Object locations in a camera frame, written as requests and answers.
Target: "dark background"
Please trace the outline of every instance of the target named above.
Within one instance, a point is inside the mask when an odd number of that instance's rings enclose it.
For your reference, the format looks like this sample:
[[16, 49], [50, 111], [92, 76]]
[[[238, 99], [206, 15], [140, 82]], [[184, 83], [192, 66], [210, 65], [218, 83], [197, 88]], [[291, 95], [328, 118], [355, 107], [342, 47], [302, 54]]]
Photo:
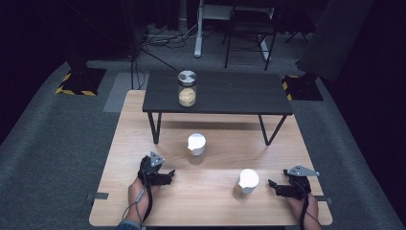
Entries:
[[[59, 39], [55, 37], [56, 28], [45, 27], [36, 13], [38, 2], [7, 0], [0, 6], [0, 142], [12, 130], [41, 84], [66, 61]], [[68, 2], [101, 31], [128, 44], [119, 1]], [[116, 57], [127, 51], [127, 46], [96, 32], [65, 2], [59, 1], [59, 4], [83, 58]], [[339, 80], [325, 81], [374, 176], [404, 224], [405, 10], [405, 1], [374, 1]]]

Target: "jar lid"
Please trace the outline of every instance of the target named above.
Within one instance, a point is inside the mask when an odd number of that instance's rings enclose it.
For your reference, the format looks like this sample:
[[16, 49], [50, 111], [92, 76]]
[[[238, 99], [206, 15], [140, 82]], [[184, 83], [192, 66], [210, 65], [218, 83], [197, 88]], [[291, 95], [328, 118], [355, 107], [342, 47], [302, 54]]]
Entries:
[[185, 70], [178, 75], [178, 82], [182, 86], [191, 87], [196, 84], [196, 74], [193, 71]]

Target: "black table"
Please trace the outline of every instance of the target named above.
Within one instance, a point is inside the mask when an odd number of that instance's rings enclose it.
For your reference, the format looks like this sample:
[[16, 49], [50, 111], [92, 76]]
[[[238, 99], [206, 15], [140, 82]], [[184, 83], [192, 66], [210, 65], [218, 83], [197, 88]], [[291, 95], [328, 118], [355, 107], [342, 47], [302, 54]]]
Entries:
[[[185, 107], [179, 103], [177, 71], [151, 71], [143, 104], [151, 126], [154, 144], [159, 142], [162, 113], [208, 113], [258, 115], [265, 145], [277, 135], [286, 116], [293, 110], [282, 89], [278, 75], [196, 72], [196, 103]], [[155, 122], [152, 113], [158, 113]], [[280, 122], [268, 140], [262, 115], [280, 115]]]

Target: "glass jar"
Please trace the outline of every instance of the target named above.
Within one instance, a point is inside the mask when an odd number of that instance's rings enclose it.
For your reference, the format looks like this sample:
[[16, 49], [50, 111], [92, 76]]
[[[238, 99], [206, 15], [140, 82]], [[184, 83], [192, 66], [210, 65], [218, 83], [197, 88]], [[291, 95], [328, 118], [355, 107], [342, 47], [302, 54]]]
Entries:
[[193, 71], [185, 70], [178, 75], [179, 103], [190, 107], [196, 103], [196, 74]]

